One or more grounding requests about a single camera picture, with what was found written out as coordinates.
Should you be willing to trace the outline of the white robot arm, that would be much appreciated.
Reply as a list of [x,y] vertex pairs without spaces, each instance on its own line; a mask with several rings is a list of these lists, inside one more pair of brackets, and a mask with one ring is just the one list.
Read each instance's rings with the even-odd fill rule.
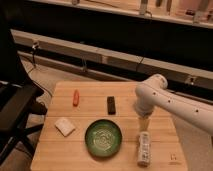
[[149,117],[158,106],[213,136],[213,106],[167,91],[168,82],[154,74],[135,88],[135,108],[141,117]]

